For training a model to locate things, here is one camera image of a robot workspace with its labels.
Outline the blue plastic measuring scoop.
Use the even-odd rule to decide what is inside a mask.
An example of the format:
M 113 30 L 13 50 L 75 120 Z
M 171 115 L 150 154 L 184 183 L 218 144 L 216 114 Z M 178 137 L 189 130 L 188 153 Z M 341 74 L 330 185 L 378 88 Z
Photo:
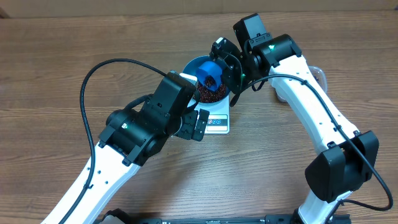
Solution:
M 220 87 L 222 73 L 222 68 L 213 61 L 206 61 L 196 69 L 198 81 L 210 91 Z

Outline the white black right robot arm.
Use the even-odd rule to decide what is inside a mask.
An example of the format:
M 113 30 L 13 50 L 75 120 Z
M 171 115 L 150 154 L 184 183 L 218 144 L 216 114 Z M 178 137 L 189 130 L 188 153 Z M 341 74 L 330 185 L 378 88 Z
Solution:
M 331 102 L 310 71 L 301 49 L 287 34 L 273 37 L 258 14 L 235 23 L 237 44 L 216 40 L 210 52 L 225 67 L 222 82 L 239 96 L 269 82 L 310 136 L 316 158 L 305 169 L 310 191 L 291 215 L 268 215 L 266 223 L 349 223 L 337 208 L 373 175 L 379 141 L 362 133 Z

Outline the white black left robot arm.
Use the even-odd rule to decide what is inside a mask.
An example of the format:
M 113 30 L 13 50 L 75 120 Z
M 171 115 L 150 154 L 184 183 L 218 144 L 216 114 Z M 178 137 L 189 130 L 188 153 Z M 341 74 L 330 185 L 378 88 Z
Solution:
M 116 110 L 106 120 L 94 148 L 95 158 L 44 219 L 44 223 L 93 223 L 112 196 L 171 136 L 201 141 L 209 112 L 190 109 L 199 100 L 198 79 L 168 73 L 140 111 Z

